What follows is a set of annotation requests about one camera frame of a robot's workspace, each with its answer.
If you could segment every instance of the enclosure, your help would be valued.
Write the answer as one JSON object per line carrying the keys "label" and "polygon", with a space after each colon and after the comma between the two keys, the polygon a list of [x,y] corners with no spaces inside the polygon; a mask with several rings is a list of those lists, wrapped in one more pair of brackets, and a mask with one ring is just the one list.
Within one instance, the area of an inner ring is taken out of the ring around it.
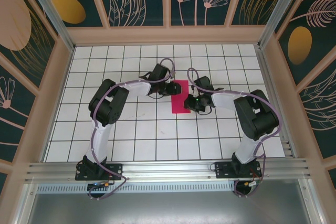
{"label": "enclosure", "polygon": [[[335,3],[0,0],[2,221],[334,223]],[[122,164],[126,184],[96,202],[75,180],[103,80],[136,80],[164,58],[175,81],[192,67],[215,89],[262,90],[281,114],[256,155],[266,163],[255,195],[235,196],[240,178],[211,169],[240,145],[238,114],[172,113],[172,98],[156,94],[127,99],[109,134],[107,162]]]}

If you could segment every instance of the beige circle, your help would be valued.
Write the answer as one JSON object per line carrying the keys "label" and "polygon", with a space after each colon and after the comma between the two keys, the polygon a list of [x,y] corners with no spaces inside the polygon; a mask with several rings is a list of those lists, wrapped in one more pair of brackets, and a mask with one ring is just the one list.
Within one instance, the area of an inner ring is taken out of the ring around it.
{"label": "beige circle", "polygon": [[78,0],[51,0],[61,19],[71,24],[78,24],[85,20],[84,7]]}
{"label": "beige circle", "polygon": [[23,49],[31,30],[29,9],[24,0],[0,0],[0,44],[10,50]]}
{"label": "beige circle", "polygon": [[295,65],[303,63],[310,52],[311,44],[310,31],[303,26],[295,28],[288,41],[289,60]]}

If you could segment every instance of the vent grille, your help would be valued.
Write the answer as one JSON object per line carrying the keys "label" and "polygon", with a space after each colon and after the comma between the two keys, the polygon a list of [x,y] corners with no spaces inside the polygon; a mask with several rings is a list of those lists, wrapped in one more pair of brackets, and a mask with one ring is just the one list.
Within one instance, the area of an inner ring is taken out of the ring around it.
{"label": "vent grille", "polygon": [[[40,184],[37,194],[86,194],[88,184]],[[95,190],[92,193],[110,192],[117,185],[109,186],[106,190]],[[193,191],[232,191],[233,181],[222,182],[183,182],[183,183],[126,183],[121,187],[119,193],[173,193]]]}

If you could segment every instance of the white tiled floor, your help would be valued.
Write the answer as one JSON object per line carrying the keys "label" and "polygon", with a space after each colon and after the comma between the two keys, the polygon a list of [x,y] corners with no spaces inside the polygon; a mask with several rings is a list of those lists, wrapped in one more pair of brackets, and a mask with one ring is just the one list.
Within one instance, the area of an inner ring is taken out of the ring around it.
{"label": "white tiled floor", "polygon": [[[81,160],[91,135],[88,104],[103,79],[137,79],[164,57],[174,60],[176,80],[187,80],[186,70],[192,66],[200,77],[208,76],[215,88],[261,89],[267,96],[253,45],[77,47],[45,160]],[[239,120],[230,110],[176,115],[171,113],[170,97],[128,99],[112,127],[108,161],[231,158],[242,135]],[[280,137],[266,141],[258,155],[264,150],[267,157],[284,157]]]}

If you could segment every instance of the mounting plate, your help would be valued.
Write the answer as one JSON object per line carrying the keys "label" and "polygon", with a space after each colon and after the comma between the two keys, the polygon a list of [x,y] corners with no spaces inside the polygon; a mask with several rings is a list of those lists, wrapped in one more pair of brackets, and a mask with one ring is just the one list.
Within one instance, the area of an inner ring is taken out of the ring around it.
{"label": "mounting plate", "polygon": [[[251,171],[237,175],[231,165],[231,161],[214,163],[216,178],[253,178]],[[261,177],[261,168],[258,161],[251,163],[251,169]]]}
{"label": "mounting plate", "polygon": [[[122,174],[122,164],[105,164],[104,165],[107,169]],[[77,181],[88,181],[88,180],[121,180],[121,177],[112,175],[112,177],[109,178],[109,174],[103,173],[100,177],[98,177],[96,174],[90,172],[87,167],[83,164],[79,164],[77,166],[76,176],[75,180]]]}

